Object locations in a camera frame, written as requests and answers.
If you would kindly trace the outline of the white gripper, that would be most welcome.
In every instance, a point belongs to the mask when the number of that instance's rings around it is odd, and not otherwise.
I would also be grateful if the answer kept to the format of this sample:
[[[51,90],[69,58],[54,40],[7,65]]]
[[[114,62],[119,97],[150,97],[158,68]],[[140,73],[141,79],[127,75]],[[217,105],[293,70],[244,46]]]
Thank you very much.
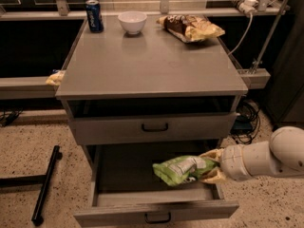
[[[216,167],[204,174],[199,179],[203,183],[223,183],[227,181],[227,177],[233,181],[248,181],[252,178],[245,167],[242,144],[229,145],[224,149],[212,149],[199,156],[212,162],[219,162],[221,168]]]

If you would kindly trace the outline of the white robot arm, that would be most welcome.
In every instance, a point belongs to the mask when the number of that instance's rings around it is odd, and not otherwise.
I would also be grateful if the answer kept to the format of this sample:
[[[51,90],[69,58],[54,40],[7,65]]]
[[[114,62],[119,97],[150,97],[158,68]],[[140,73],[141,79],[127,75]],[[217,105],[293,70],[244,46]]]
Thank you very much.
[[[269,141],[229,145],[201,156],[219,162],[219,167],[199,179],[205,183],[248,181],[259,176],[302,178],[304,130],[293,126],[280,127]]]

